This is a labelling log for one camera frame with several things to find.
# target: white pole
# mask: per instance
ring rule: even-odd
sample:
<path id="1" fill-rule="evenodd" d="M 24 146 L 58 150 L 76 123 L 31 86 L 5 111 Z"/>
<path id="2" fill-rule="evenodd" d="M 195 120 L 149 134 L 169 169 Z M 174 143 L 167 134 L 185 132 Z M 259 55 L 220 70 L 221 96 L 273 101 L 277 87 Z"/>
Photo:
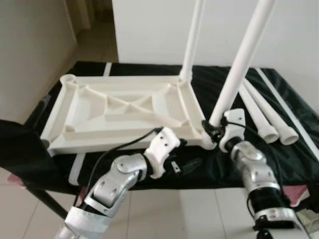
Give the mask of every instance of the white pole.
<path id="1" fill-rule="evenodd" d="M 263 138 L 266 143 L 275 142 L 279 138 L 278 132 L 269 124 L 268 120 L 243 84 L 239 88 L 239 95 L 258 129 L 260 137 Z"/>
<path id="2" fill-rule="evenodd" d="M 229 71 L 223 89 L 209 119 L 212 126 L 220 126 L 225 111 L 229 110 L 246 76 L 258 43 L 265 31 L 276 0 L 259 0 L 239 47 L 234 63 Z"/>
<path id="3" fill-rule="evenodd" d="M 270 123 L 276 128 L 279 133 L 280 142 L 283 145 L 289 145 L 295 143 L 299 136 L 296 131 L 289 127 L 286 122 L 279 116 L 279 114 L 271 107 L 271 105 L 265 100 L 265 98 L 256 90 L 256 88 L 250 84 L 249 81 L 244 80 L 244 85 L 250 95 L 254 98 L 255 102 L 265 114 Z"/>
<path id="4" fill-rule="evenodd" d="M 182 81 L 191 81 L 192 79 L 192 67 L 194 64 L 195 52 L 199 37 L 199 30 L 204 12 L 204 4 L 205 0 L 196 0 L 195 2 L 194 13 L 188 34 L 183 66 L 179 73 L 179 78 Z"/>

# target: black tablecloth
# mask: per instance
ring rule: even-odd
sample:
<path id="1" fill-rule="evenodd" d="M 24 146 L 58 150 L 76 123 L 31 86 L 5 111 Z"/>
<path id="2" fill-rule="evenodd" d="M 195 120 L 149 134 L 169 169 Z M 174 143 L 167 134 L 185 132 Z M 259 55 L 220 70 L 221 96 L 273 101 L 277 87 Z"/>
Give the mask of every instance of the black tablecloth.
<path id="1" fill-rule="evenodd" d="M 105 63 L 94 62 L 77 62 L 68 72 L 76 76 L 102 76 L 105 69 Z M 219 93 L 225 82 L 229 67 L 215 66 L 194 66 L 193 80 L 191 82 L 195 91 L 198 102 L 202 111 L 209 119 L 214 105 L 216 104 Z M 269 80 L 278 90 L 280 95 L 286 101 L 293 113 L 299 119 L 305 130 L 315 142 L 319 145 L 319 119 L 318 115 L 303 101 L 303 99 L 287 84 L 287 82 L 273 69 L 262 69 Z M 139 76 L 139 75 L 177 75 L 180 66 L 175 65 L 145 65 L 145 64 L 112 64 L 110 76 Z M 293 127 L 297 132 L 294 124 L 291 122 L 286 112 L 277 102 L 271 91 L 264 84 L 261 77 L 255 69 L 249 69 L 246 78 L 259 90 L 265 99 L 273 106 L 285 122 Z M 51 100 L 38 121 L 36 131 L 41 134 L 45 123 L 52 110 L 54 102 L 60 91 L 61 84 L 56 85 L 48 93 Z M 233 108 L 245 108 L 242 100 L 237 96 Z M 246 125 L 256 129 L 249 114 L 246 113 Z M 262 150 L 267 159 L 268 164 L 273 168 L 278 176 L 277 168 L 270 153 L 270 149 L 263 144 L 260 139 L 248 131 L 245 132 L 245 138 L 251 141 L 257 148 Z M 279 161 L 281 167 L 281 176 L 285 185 L 300 185 L 316 183 L 319 181 L 319 163 L 313 153 L 309 150 L 302 137 L 293 145 L 283 146 L 279 141 L 272 143 L 272 151 Z M 143 152 L 143 150 L 125 150 L 113 153 L 109 158 L 103 160 L 95 174 L 94 179 L 97 180 L 101 175 L 106 173 L 111 165 L 112 159 L 121 154 L 132 154 Z M 89 174 L 94 163 L 102 152 L 87 153 L 83 162 L 83 166 L 79 175 L 78 182 L 85 186 L 88 182 Z M 54 164 L 59 169 L 61 175 L 67 180 L 70 169 L 72 167 L 75 155 L 57 155 L 53 158 Z M 139 182 L 133 189 L 193 189 L 193 188 L 224 188 L 224 187 L 242 187 L 242 182 L 238 171 L 231 162 L 229 155 L 222 153 L 220 150 L 205 151 L 198 146 L 189 146 L 179 150 L 176 153 L 175 161 L 180 167 L 189 166 L 190 162 L 196 160 L 196 167 L 185 175 L 177 176 L 173 173 L 165 174 L 161 179 L 153 180 L 151 178 Z M 28 172 L 34 174 L 37 178 L 37 172 Z M 52 180 L 38 178 L 38 182 L 42 187 L 52 187 Z"/>

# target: table leg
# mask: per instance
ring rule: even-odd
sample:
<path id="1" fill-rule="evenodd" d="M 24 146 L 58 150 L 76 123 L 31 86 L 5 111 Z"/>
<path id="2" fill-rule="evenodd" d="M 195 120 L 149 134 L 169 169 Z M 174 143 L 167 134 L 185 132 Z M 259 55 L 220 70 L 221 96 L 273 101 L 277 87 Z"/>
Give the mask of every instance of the table leg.
<path id="1" fill-rule="evenodd" d="M 65 219 L 68 212 L 48 194 L 45 190 L 26 188 L 31 194 L 37 197 L 41 202 L 47 205 L 52 211 L 54 211 L 62 219 Z"/>

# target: white wall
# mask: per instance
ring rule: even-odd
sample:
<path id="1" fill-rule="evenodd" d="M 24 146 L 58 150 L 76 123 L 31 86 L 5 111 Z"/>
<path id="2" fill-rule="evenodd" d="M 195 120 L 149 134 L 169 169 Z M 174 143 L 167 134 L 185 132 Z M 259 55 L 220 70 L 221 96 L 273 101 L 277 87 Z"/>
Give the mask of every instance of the white wall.
<path id="1" fill-rule="evenodd" d="M 231 65 L 256 0 L 207 0 L 196 64 Z M 194 0 L 113 0 L 120 62 L 181 64 Z M 278 0 L 253 60 L 319 111 L 318 1 Z"/>
<path id="2" fill-rule="evenodd" d="M 24 122 L 75 45 L 64 0 L 0 1 L 0 119 Z"/>

